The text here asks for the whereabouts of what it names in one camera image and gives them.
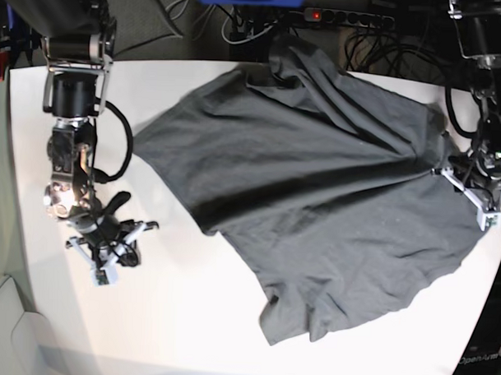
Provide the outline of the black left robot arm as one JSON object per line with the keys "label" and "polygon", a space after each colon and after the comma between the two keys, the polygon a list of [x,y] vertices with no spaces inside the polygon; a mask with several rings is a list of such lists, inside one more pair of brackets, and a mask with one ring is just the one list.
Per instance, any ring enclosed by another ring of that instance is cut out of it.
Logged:
{"label": "black left robot arm", "polygon": [[448,14],[455,24],[480,118],[475,131],[462,129],[452,106],[451,88],[445,89],[450,123],[471,144],[434,172],[473,204],[477,224],[486,231],[498,225],[501,216],[501,0],[449,0]]}

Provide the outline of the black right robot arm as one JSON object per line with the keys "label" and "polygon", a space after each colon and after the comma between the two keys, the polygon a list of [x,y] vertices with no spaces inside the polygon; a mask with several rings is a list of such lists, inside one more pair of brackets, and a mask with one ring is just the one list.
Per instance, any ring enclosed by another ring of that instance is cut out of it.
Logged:
{"label": "black right robot arm", "polygon": [[[47,143],[51,179],[44,190],[50,216],[77,232],[66,241],[90,267],[97,286],[118,280],[117,265],[140,262],[137,237],[158,228],[155,221],[117,220],[129,192],[117,192],[108,205],[96,196],[95,185],[122,177],[133,153],[133,133],[126,117],[107,101],[114,64],[116,20],[107,0],[5,0],[43,38],[47,61],[43,110],[54,118]],[[122,123],[126,155],[113,175],[95,167],[96,119],[109,110]]]}

